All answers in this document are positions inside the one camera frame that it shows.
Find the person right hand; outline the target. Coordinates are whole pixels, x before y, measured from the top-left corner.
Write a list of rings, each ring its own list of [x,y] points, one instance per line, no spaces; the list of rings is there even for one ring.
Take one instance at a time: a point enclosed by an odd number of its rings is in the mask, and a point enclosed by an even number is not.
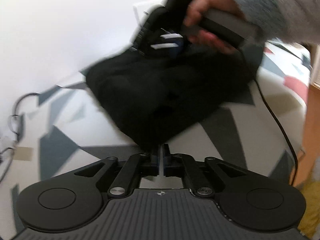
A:
[[[186,27],[199,25],[204,18],[235,30],[237,23],[241,26],[248,23],[235,0],[193,0],[188,6],[184,25]],[[224,54],[235,52],[230,44],[220,39],[220,33],[211,33],[209,27],[189,35],[188,39],[193,44],[207,46]]]

